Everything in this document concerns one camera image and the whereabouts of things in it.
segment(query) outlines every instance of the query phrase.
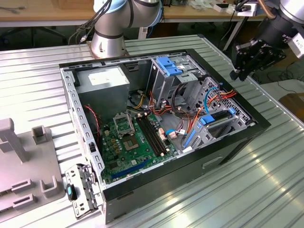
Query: motherboard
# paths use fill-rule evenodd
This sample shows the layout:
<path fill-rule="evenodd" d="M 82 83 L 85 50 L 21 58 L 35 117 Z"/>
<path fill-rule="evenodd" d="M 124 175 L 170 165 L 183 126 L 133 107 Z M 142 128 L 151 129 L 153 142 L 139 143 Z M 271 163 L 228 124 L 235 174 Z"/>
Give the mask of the motherboard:
<path fill-rule="evenodd" d="M 138 117 L 130 118 L 131 123 L 127 118 L 124 121 L 122 116 L 121 118 L 116 117 L 116 119 L 119 119 L 119 123 L 113 120 L 101 126 L 103 132 L 102 158 L 105 163 L 102 177 L 107 184 L 178 155 L 169 139 L 162 140 L 159 134 L 161 126 L 154 114 L 144 117 L 146 126 L 143 126 L 142 119 Z M 134 129 L 132 134 L 121 136 L 121 129 L 132 128 Z M 152 134 L 158 138 L 149 139 Z M 164 148 L 161 153 L 155 151 L 156 148 L 153 149 L 156 142 L 161 143 L 158 148 Z"/>

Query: ram slot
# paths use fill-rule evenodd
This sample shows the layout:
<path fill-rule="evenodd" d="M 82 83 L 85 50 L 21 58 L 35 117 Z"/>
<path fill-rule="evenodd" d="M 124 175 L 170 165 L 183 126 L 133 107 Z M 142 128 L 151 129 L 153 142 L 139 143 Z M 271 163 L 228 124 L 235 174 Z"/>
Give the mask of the ram slot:
<path fill-rule="evenodd" d="M 146 140 L 148 141 L 149 145 L 152 147 L 153 152 L 156 157 L 161 156 L 161 154 L 166 154 L 166 148 L 162 144 L 160 138 L 156 134 L 155 130 L 152 128 L 149 120 L 146 117 L 138 118 L 137 123 L 142 130 Z"/>

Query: small blue component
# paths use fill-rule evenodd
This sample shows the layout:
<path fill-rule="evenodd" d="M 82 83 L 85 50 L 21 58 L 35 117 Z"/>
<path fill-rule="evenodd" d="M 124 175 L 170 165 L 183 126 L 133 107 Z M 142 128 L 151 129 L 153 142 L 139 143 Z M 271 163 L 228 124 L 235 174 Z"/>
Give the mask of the small blue component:
<path fill-rule="evenodd" d="M 190 142 L 190 140 L 192 139 L 192 137 L 194 136 L 194 134 L 195 134 L 195 130 L 192 130 L 189 138 L 187 139 L 186 143 L 184 144 L 185 148 L 187 147 L 188 143 Z"/>
<path fill-rule="evenodd" d="M 215 119 L 211 115 L 206 115 L 200 118 L 200 122 L 203 125 L 209 124 L 211 122 L 215 121 Z"/>
<path fill-rule="evenodd" d="M 234 115 L 236 113 L 236 111 L 234 110 L 234 108 L 229 108 L 229 112 Z"/>
<path fill-rule="evenodd" d="M 160 67 L 167 73 L 168 76 L 175 76 L 182 74 L 182 71 L 179 70 L 173 61 L 168 57 L 158 57 L 156 58 L 157 63 Z"/>

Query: blue cable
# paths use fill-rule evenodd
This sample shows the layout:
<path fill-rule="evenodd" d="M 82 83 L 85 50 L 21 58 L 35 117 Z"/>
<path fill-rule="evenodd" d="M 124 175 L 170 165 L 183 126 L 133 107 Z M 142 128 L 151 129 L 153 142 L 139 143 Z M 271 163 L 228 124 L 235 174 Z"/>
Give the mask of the blue cable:
<path fill-rule="evenodd" d="M 208 90 L 208 92 L 205 95 L 205 99 L 204 99 L 204 107 L 207 113 L 209 113 L 208 107 L 207 107 L 207 99 L 208 99 L 208 94 L 210 93 L 211 90 L 213 89 L 217 89 L 217 87 L 212 87 L 210 90 Z"/>
<path fill-rule="evenodd" d="M 170 132 L 174 132 L 175 130 L 174 129 L 169 129 L 165 132 L 165 134 L 169 134 Z"/>
<path fill-rule="evenodd" d="M 151 31 L 150 31 L 149 35 L 147 35 L 147 38 L 149 38 L 149 36 L 152 34 L 153 28 L 154 28 L 154 26 L 151 27 Z"/>

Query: blue plastic clip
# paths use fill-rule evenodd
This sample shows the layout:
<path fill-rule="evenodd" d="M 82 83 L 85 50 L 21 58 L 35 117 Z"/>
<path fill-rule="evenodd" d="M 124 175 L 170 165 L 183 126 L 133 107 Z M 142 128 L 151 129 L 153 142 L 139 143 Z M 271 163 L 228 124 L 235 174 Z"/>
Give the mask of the blue plastic clip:
<path fill-rule="evenodd" d="M 206 115 L 200 118 L 200 122 L 203 125 L 209 124 L 211 122 L 215 121 L 215 119 L 211 115 Z"/>
<path fill-rule="evenodd" d="M 236 113 L 236 111 L 234 110 L 234 108 L 229 108 L 229 112 L 234 116 L 234 114 Z"/>
<path fill-rule="evenodd" d="M 168 57 L 158 57 L 156 58 L 157 63 L 160 67 L 167 73 L 168 76 L 175 76 L 182 74 L 182 71 L 179 70 L 173 61 Z"/>

